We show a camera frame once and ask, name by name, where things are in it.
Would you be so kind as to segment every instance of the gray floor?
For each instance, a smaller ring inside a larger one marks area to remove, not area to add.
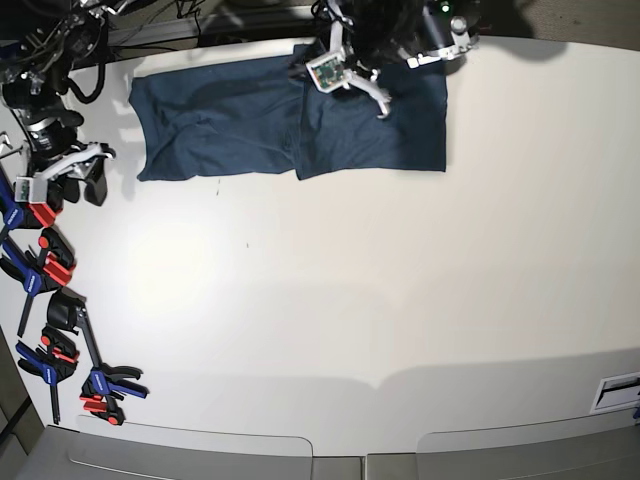
[[[170,5],[157,17],[158,9],[173,0],[159,0],[135,14],[120,19],[119,28],[148,22],[173,20],[177,10]],[[289,5],[311,4],[310,0],[289,0]],[[571,41],[640,50],[640,0],[484,0],[486,34]],[[222,0],[207,0],[202,16],[229,8]],[[7,336],[13,342],[13,334]],[[0,408],[7,418],[18,408],[26,391],[6,343],[0,339]],[[16,430],[25,450],[31,450],[43,431],[33,407]]]

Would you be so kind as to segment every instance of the white tabletop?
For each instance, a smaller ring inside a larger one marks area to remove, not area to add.
[[[445,174],[136,180],[133,76],[294,43],[112,64],[78,106],[84,138],[118,158],[105,205],[67,204],[57,224],[104,360],[145,372],[149,397],[122,403],[131,422],[303,437],[320,456],[410,452],[430,432],[587,415],[600,378],[640,370],[640,53],[483,39],[448,80]],[[95,72],[75,78],[89,91]],[[0,295],[12,344],[24,294],[2,276]],[[90,368],[77,344],[67,428]],[[48,389],[22,376],[50,423]]]

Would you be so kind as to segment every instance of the white table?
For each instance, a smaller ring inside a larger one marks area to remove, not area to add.
[[[105,205],[67,204],[58,226],[104,360],[145,372],[131,422],[303,437],[318,456],[411,452],[430,432],[587,415],[600,378],[640,370],[640,53],[483,39],[449,77],[446,174],[137,182],[133,76],[294,43],[112,64],[78,107],[84,138],[118,159]],[[75,78],[89,91],[95,72]],[[12,344],[24,293],[2,276],[0,296]],[[90,368],[77,344],[68,428]],[[23,379],[50,423],[48,389]]]

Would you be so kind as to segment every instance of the dark blue fabric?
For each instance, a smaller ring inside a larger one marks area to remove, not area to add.
[[[379,120],[366,94],[336,99],[288,78],[291,57],[136,78],[130,103],[144,129],[138,176],[283,173],[300,179],[353,168],[445,171],[447,87],[440,63],[383,69],[394,97]]]

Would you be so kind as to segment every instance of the navy blue cloth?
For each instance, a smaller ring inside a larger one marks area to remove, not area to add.
[[[138,176],[186,180],[296,170],[301,180],[353,168],[445,171],[447,87],[441,62],[385,67],[393,96],[379,120],[366,94],[332,95],[288,77],[274,57],[136,78],[130,103],[144,130]]]

